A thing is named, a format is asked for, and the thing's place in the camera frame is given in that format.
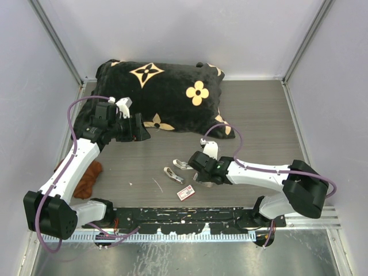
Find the pillow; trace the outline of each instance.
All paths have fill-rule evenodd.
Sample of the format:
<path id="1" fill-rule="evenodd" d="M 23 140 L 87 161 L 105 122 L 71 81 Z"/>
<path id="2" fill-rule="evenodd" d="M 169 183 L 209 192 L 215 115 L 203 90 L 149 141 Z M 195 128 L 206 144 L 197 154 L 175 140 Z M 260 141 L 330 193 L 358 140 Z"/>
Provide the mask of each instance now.
<path id="1" fill-rule="evenodd" d="M 117 100 L 129 97 L 131 114 L 141 113 L 145 127 L 203 135 L 213 125 L 225 122 L 218 106 L 224 76 L 208 63 L 188 66 L 110 60 L 97 70 L 93 95 Z M 74 124 L 76 131 L 89 121 L 97 101 L 88 100 L 83 106 Z M 209 136 L 235 138 L 229 126 L 215 128 Z"/>

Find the brown cloth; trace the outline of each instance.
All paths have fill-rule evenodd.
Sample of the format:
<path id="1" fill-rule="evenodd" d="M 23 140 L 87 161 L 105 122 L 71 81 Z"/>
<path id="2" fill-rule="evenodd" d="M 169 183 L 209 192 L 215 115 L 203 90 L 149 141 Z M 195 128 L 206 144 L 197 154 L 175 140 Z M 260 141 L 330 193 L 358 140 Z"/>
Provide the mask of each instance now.
<path id="1" fill-rule="evenodd" d="M 81 198 L 83 200 L 90 198 L 92 196 L 92 187 L 96 183 L 97 177 L 103 171 L 102 165 L 100 162 L 92 161 L 92 163 L 88 166 L 85 174 L 80 179 L 77 184 L 73 196 L 75 198 Z"/>

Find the gray wood grain surface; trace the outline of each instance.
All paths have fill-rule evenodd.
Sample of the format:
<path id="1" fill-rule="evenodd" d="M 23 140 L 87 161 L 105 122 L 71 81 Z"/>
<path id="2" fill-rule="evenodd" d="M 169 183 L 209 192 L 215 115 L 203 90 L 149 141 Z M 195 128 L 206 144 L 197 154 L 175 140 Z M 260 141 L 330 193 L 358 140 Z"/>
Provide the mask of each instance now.
<path id="1" fill-rule="evenodd" d="M 94 84 L 89 83 L 88 91 L 93 87 Z M 276 165 L 302 159 L 279 81 L 224 81 L 221 88 L 221 115 L 244 136 L 244 148 L 239 154 L 241 160 Z M 250 185 L 201 186 L 192 180 L 194 171 L 181 171 L 173 166 L 173 159 L 187 161 L 200 150 L 201 136 L 157 129 L 149 129 L 149 132 L 152 136 L 149 140 L 111 142 L 105 147 L 97 158 L 104 172 L 94 186 L 93 197 L 110 200 L 115 207 L 253 207 L 259 196 L 274 193 Z M 219 155 L 232 156 L 239 145 L 239 137 L 217 142 Z M 184 177 L 186 184 L 169 180 L 163 172 L 165 166 Z M 195 195 L 181 202 L 177 192 L 188 184 L 193 185 Z"/>

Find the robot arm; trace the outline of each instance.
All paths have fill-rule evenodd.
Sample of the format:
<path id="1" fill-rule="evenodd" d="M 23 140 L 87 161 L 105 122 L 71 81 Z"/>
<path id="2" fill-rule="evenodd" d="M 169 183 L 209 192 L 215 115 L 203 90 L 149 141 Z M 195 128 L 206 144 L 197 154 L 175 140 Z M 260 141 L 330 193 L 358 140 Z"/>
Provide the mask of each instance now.
<path id="1" fill-rule="evenodd" d="M 252 219 L 257 224 L 267 226 L 272 219 L 294 212 L 314 219 L 321 216 L 328 183 L 308 176 L 286 173 L 301 171 L 317 174 L 305 162 L 294 160 L 291 165 L 267 166 L 239 161 L 243 167 L 232 157 L 222 156 L 217 160 L 217 149 L 217 144 L 209 141 L 205 143 L 203 152 L 197 151 L 190 158 L 188 164 L 198 172 L 197 180 L 218 185 L 255 185 L 279 192 L 258 198 L 252 214 Z"/>
<path id="2" fill-rule="evenodd" d="M 93 198 L 87 203 L 69 206 L 73 192 L 91 162 L 99 155 L 111 139 L 116 141 L 143 141 L 150 134 L 143 126 L 141 114 L 130 116 L 131 100 L 123 98 L 117 103 L 99 102 L 95 115 L 90 122 L 77 133 L 77 151 L 69 166 L 65 167 L 73 155 L 70 150 L 62 164 L 38 192 L 29 191 L 23 202 L 28 228 L 35 231 L 37 208 L 46 191 L 53 185 L 54 179 L 63 171 L 60 179 L 41 210 L 40 231 L 43 234 L 68 239 L 76 227 L 92 221 L 109 224 L 114 219 L 113 205 L 110 201 Z"/>

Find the gray wall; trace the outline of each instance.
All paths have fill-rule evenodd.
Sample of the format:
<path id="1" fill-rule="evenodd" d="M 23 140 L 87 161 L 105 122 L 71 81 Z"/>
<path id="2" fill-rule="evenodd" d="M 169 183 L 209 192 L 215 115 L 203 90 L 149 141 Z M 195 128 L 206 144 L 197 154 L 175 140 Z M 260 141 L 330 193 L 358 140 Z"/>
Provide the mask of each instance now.
<path id="1" fill-rule="evenodd" d="M 331 202 L 358 275 L 368 275 L 367 15 L 367 1 L 336 1 L 290 81 L 312 162 L 339 186 Z"/>
<path id="2" fill-rule="evenodd" d="M 284 76 L 323 0 L 39 0 L 81 77 L 111 59 Z"/>
<path id="3" fill-rule="evenodd" d="M 52 174 L 78 84 L 28 1 L 2 1 L 0 26 L 0 275 L 14 275 L 26 243 L 23 196 Z"/>

